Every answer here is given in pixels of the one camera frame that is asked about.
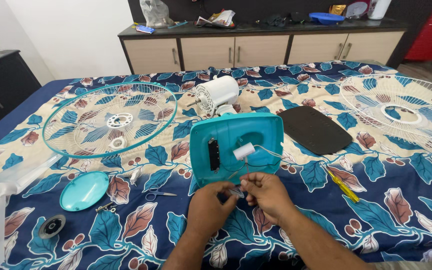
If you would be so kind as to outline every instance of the white motor housing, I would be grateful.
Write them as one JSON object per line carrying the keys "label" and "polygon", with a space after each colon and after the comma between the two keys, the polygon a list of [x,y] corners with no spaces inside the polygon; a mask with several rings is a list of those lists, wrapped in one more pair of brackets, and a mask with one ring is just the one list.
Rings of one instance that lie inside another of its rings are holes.
{"label": "white motor housing", "polygon": [[240,87],[231,76],[223,76],[196,86],[196,101],[207,114],[214,115],[224,104],[233,105],[238,100]]}

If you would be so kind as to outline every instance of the hand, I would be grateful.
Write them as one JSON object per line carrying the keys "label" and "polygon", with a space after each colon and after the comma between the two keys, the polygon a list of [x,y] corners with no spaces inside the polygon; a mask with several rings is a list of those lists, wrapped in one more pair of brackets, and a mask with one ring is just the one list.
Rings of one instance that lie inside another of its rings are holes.
{"label": "hand", "polygon": [[241,191],[247,191],[248,205],[259,205],[266,218],[281,225],[281,217],[296,210],[279,177],[265,172],[252,172],[239,178]]}
{"label": "hand", "polygon": [[[186,232],[196,233],[207,241],[221,229],[239,199],[238,195],[231,195],[229,189],[233,187],[234,184],[229,181],[218,181],[196,191],[189,203]],[[218,193],[228,197],[225,204],[219,201]]]}

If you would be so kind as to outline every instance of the plastic bag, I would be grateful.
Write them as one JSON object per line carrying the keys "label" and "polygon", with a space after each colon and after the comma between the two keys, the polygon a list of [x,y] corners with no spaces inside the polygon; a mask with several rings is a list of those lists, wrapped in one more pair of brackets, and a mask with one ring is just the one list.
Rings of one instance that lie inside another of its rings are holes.
{"label": "plastic bag", "polygon": [[174,25],[168,6],[161,0],[139,0],[142,15],[149,28],[167,28]]}

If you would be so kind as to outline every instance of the white fan guard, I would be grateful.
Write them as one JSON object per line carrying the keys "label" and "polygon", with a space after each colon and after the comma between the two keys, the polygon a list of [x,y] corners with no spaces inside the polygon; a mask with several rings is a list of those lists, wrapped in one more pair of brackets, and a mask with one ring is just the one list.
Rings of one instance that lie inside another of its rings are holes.
{"label": "white fan guard", "polygon": [[107,158],[153,139],[176,111],[175,95],[159,83],[107,85],[62,104],[46,121],[43,138],[63,156]]}
{"label": "white fan guard", "polygon": [[383,132],[432,148],[432,83],[397,75],[359,75],[341,83],[341,101]]}

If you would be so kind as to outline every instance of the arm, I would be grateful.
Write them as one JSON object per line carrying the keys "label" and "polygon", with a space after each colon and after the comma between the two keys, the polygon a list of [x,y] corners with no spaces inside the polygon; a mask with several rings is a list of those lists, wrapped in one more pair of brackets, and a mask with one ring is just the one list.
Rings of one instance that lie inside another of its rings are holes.
{"label": "arm", "polygon": [[[214,232],[223,227],[226,218],[236,207],[237,195],[229,189],[234,184],[228,181],[214,182],[200,188],[189,203],[188,225],[166,262],[163,270],[201,269],[205,246]],[[217,195],[228,196],[221,204]]]}
{"label": "arm", "polygon": [[286,232],[311,270],[372,269],[318,224],[299,212],[278,176],[263,172],[243,175],[241,190],[248,191],[246,200],[250,206],[258,204],[266,218]]}

